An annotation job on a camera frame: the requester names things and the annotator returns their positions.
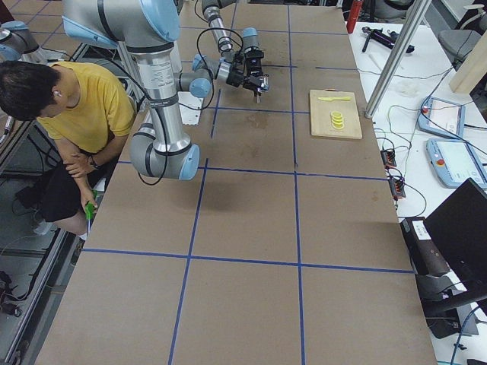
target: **yellow t-shirt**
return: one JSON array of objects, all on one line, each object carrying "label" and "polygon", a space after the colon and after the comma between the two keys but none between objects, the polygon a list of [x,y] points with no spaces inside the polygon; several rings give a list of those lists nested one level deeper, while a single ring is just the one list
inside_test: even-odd
[{"label": "yellow t-shirt", "polygon": [[109,142],[110,132],[130,133],[135,111],[122,83],[114,74],[94,63],[57,62],[76,74],[81,90],[78,105],[53,118],[37,118],[50,138],[67,138],[80,149],[97,153]]}]

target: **white tabletop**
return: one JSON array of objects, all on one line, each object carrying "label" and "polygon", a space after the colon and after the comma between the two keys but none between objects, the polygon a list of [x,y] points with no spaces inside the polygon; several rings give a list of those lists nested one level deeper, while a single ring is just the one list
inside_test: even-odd
[{"label": "white tabletop", "polygon": [[[350,35],[355,61],[361,73],[364,94],[369,100],[379,78],[380,66],[385,64],[390,55],[390,50],[371,40],[366,51],[362,52],[367,36],[362,31],[362,27],[383,28],[384,33],[387,33],[387,31],[399,33],[402,25],[357,23],[354,33]],[[440,138],[440,136],[415,129],[419,107],[436,88],[444,75],[444,71],[448,70],[451,64],[433,32],[428,27],[420,26],[411,44],[415,47],[414,52],[406,54],[396,70],[396,75],[410,78],[397,76],[393,78],[373,117],[377,143],[379,146],[384,146],[384,148],[391,148],[392,146],[388,140],[383,138],[387,138],[394,143],[397,168],[406,176],[405,181],[409,185],[406,187],[406,198],[398,201],[397,215],[400,220],[401,217],[418,214],[427,217],[454,191],[454,189],[446,188],[437,178],[426,152],[426,141],[429,138]],[[450,89],[448,83],[454,75],[455,71],[451,70],[433,93],[433,96],[459,104],[466,104],[465,122],[470,125],[486,127],[487,125],[479,110],[475,103],[472,102],[472,97],[469,94],[455,94]],[[393,105],[404,106],[411,110],[399,107],[391,109]],[[487,151],[487,131],[465,129],[463,137],[475,146]],[[412,146],[409,152],[406,147],[400,147],[408,146],[408,141],[411,142]],[[483,163],[487,162],[487,156],[484,153],[477,151],[477,155]],[[410,186],[421,192],[425,198]],[[476,315],[481,320],[485,320],[485,316],[480,311],[477,311]],[[478,336],[464,336],[461,339],[460,343],[465,345],[467,349],[463,351],[459,349],[457,351],[455,363],[465,364],[466,359],[469,358],[487,361],[487,345],[485,345],[487,344],[487,325],[479,324],[478,330]],[[434,351],[440,363],[444,361],[450,363],[456,340],[457,335],[451,335],[441,340],[431,335]]]}]

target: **blue cable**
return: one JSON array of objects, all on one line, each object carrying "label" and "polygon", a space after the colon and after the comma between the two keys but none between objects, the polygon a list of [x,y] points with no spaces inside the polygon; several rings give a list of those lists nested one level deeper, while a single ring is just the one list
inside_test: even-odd
[{"label": "blue cable", "polygon": [[476,310],[480,309],[480,306],[472,309],[470,311],[470,313],[468,314],[468,316],[465,318],[465,320],[463,321],[462,323],[462,328],[460,329],[460,333],[458,334],[458,339],[457,339],[457,343],[455,343],[455,349],[454,349],[454,352],[452,353],[451,355],[451,361],[450,361],[450,365],[454,365],[454,360],[455,360],[455,355],[457,354],[457,349],[458,349],[458,345],[460,344],[460,339],[462,338],[462,335],[463,335],[463,330],[465,329],[466,327],[466,323],[469,321],[470,317],[472,316],[472,314],[474,314],[474,312]]}]

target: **hand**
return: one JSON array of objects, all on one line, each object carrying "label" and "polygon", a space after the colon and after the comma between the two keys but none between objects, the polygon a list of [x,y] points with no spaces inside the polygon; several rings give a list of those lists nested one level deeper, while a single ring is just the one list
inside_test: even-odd
[{"label": "hand", "polygon": [[74,178],[86,176],[87,173],[94,170],[94,167],[88,162],[86,154],[71,154],[69,160],[64,160],[63,163],[66,165],[69,174]]},{"label": "hand", "polygon": [[86,204],[91,203],[93,204],[95,211],[98,208],[98,204],[94,200],[93,190],[91,189],[82,189],[81,191],[81,206],[83,207],[84,212],[86,213]]}]

